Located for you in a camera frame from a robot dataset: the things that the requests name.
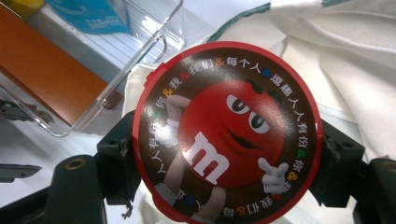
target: tin lid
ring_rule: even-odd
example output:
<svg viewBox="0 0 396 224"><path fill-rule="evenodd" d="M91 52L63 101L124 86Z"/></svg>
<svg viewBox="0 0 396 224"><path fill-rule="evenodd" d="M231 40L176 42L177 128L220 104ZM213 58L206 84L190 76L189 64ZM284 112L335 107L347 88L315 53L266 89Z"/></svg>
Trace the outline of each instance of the tin lid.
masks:
<svg viewBox="0 0 396 224"><path fill-rule="evenodd" d="M322 128L299 75L238 42L188 49L148 76L134 117L139 173L176 221L271 222L315 178Z"/></svg>

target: clear plastic container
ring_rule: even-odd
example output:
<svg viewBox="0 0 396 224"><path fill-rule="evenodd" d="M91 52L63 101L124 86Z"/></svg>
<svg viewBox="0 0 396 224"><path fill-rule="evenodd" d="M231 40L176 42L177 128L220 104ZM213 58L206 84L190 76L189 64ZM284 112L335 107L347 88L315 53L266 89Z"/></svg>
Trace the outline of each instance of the clear plastic container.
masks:
<svg viewBox="0 0 396 224"><path fill-rule="evenodd" d="M0 99L17 104L54 136L81 131L99 112L111 111L121 102L125 78L137 63L161 63L181 51L185 45L182 15L178 13L182 4L183 0L125 0L131 33L109 35L84 34L44 5L26 22L107 86L72 124L1 73Z"/></svg>

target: white fabric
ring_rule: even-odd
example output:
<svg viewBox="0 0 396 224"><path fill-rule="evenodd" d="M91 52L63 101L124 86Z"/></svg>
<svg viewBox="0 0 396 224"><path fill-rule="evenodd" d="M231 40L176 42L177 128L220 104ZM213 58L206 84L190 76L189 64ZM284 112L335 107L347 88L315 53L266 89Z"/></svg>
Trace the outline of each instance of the white fabric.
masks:
<svg viewBox="0 0 396 224"><path fill-rule="evenodd" d="M302 76L321 116L343 120L337 127L364 144L364 159L396 160L396 2L355 0L329 7L322 2L330 1L274 0L270 11L241 19L220 40L247 42L280 56ZM125 111L135 108L140 78L150 69L139 65L129 76ZM136 206L152 205L145 186L139 189L144 197ZM354 204L351 199L346 209L318 207L307 193L276 223L352 223ZM135 212L145 220L156 210L149 211ZM147 223L171 223L155 216Z"/></svg>

